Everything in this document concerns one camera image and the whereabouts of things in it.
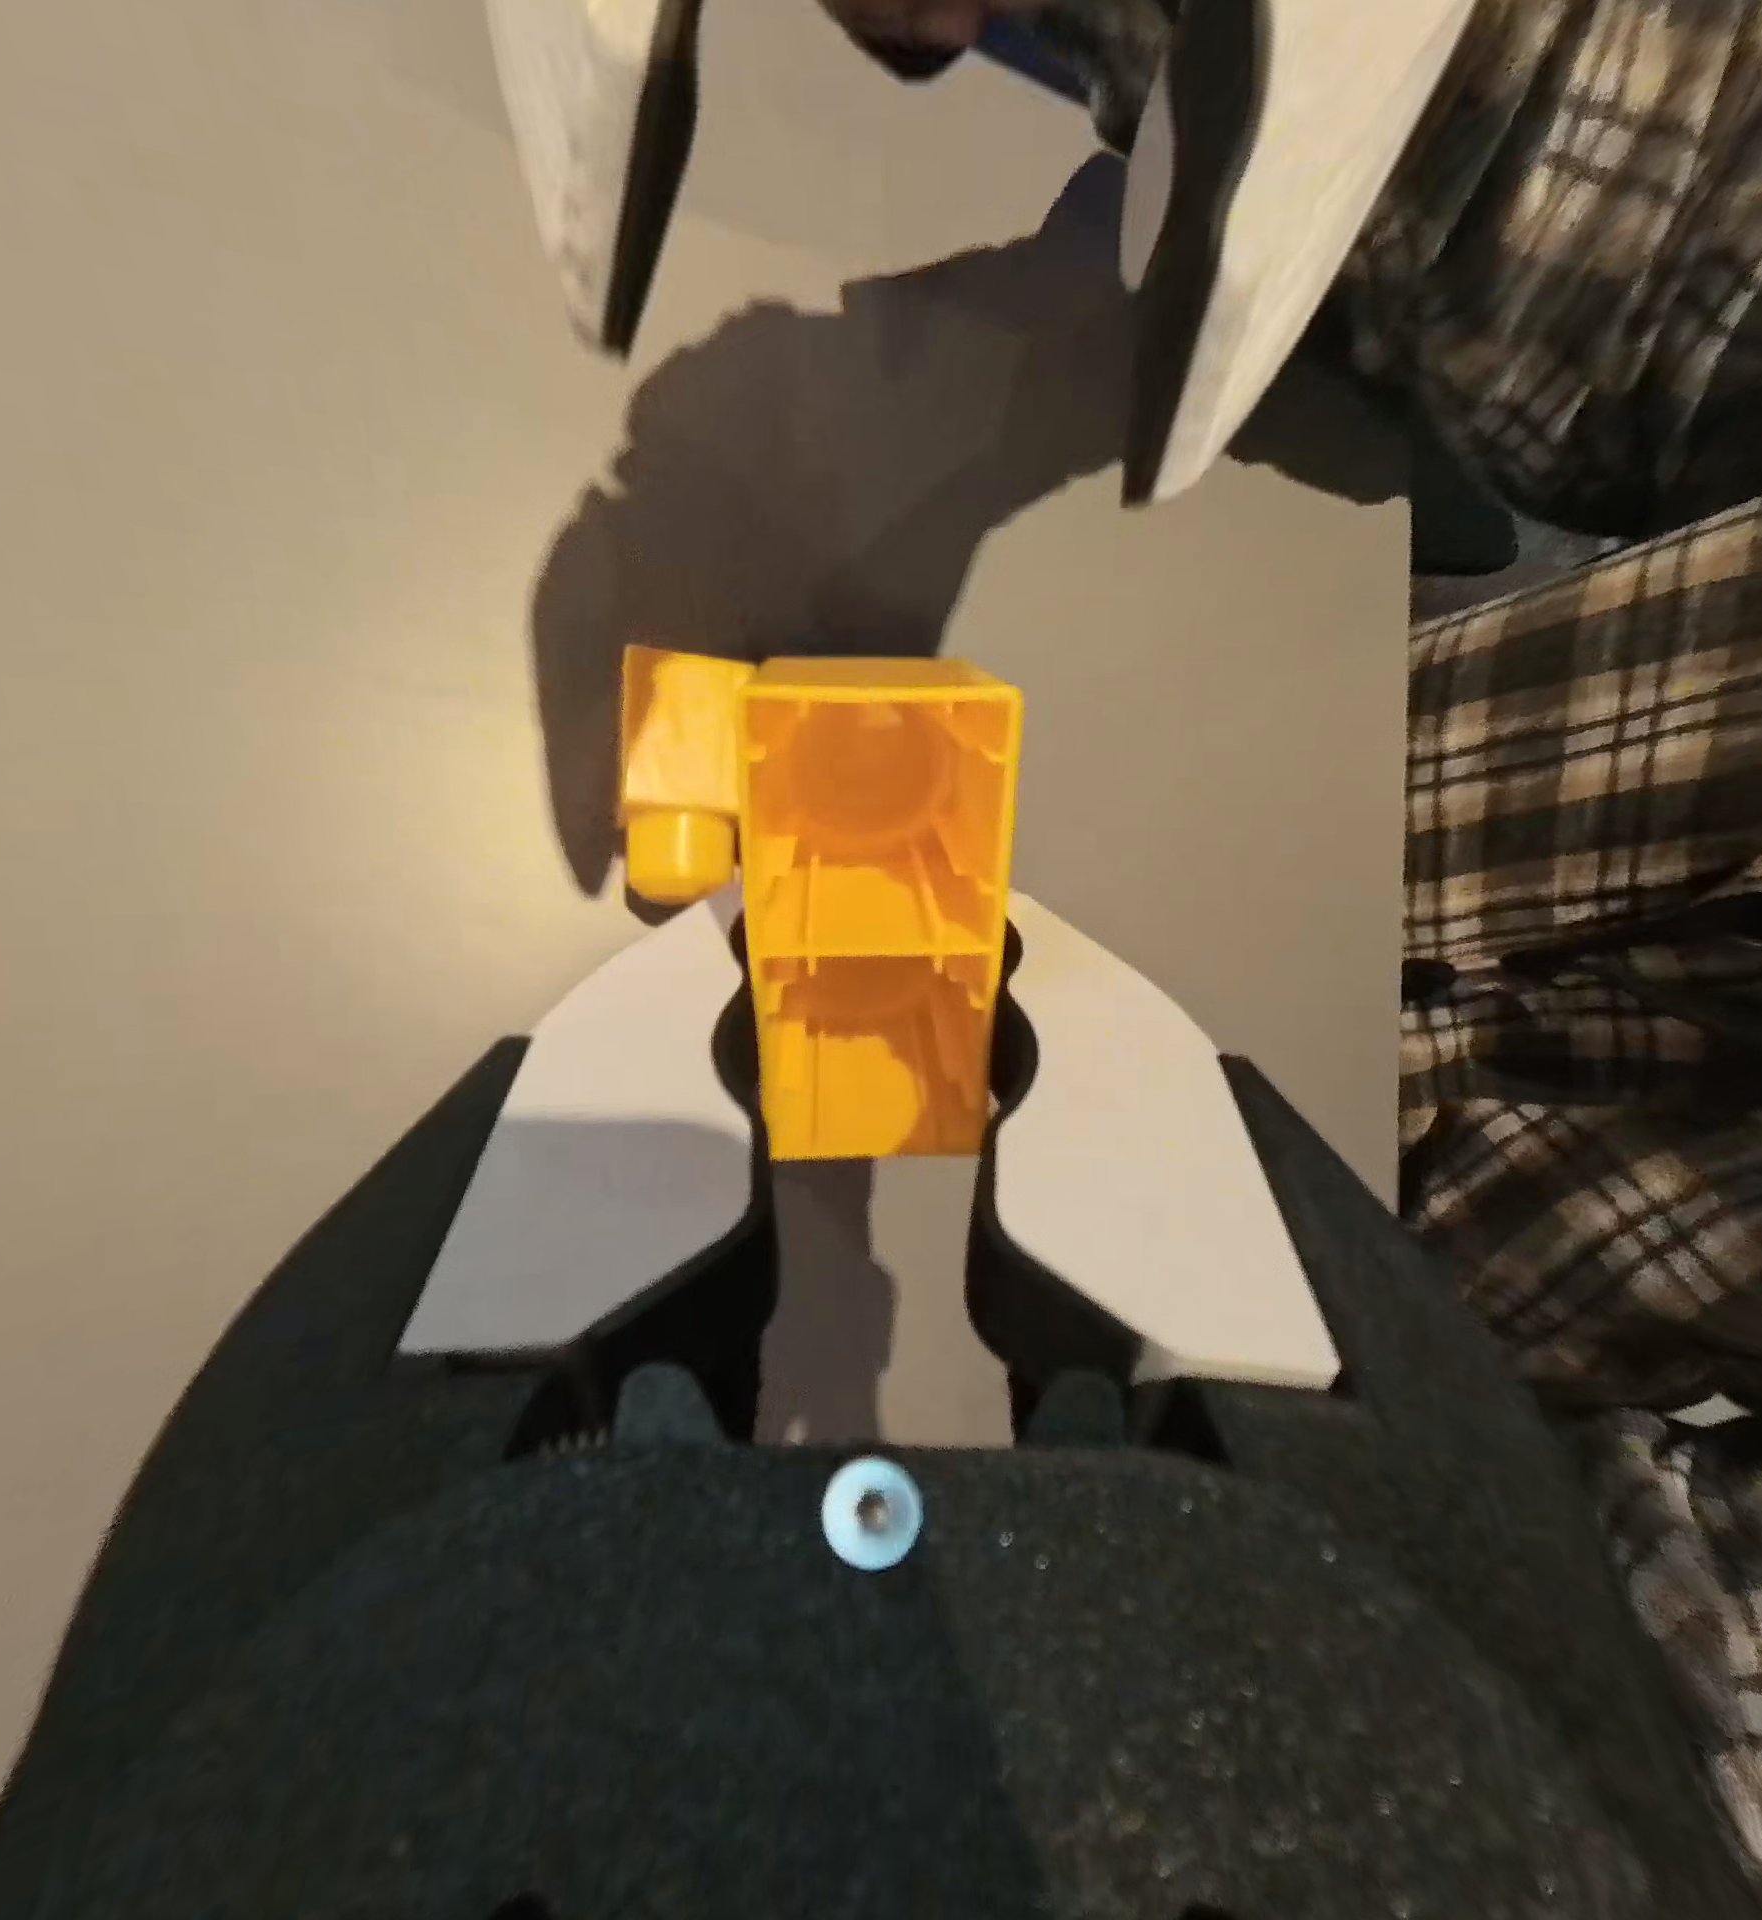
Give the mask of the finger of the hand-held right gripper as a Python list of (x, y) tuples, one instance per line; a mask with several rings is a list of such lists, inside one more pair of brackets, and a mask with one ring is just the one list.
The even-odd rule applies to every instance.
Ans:
[(699, 113), (702, 4), (486, 4), (547, 258), (579, 341), (628, 357)]
[(1468, 4), (1186, 4), (1125, 160), (1122, 501), (1192, 488), (1253, 419), (1443, 81)]

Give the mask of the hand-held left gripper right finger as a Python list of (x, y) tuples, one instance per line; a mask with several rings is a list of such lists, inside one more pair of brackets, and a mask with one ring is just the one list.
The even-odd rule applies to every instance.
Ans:
[(1335, 1342), (1216, 1044), (1025, 894), (1002, 988), (986, 1227), (1122, 1335), (1125, 1375), (1329, 1388)]

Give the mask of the person's plaid shirt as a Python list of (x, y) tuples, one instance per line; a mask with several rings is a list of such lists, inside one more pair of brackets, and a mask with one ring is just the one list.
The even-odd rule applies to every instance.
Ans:
[(1762, 1899), (1762, 498), (1411, 642), (1397, 1210), (1571, 1422)]

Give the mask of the person's right hand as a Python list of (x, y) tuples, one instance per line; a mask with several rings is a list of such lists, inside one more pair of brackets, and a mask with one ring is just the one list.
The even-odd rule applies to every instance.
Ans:
[(823, 4), (827, 17), (875, 67), (905, 84), (938, 78), (977, 46), (989, 4)]

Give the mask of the small yellow mega block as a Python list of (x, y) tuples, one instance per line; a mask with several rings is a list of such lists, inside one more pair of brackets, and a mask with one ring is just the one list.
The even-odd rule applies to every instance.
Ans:
[(628, 888), (687, 905), (738, 870), (739, 703), (755, 669), (625, 647), (619, 700), (619, 824)]

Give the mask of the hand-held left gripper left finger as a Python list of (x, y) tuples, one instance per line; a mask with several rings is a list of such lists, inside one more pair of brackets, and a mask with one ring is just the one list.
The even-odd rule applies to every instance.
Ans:
[(531, 1030), (400, 1358), (555, 1354), (750, 1220), (739, 902), (644, 932)]

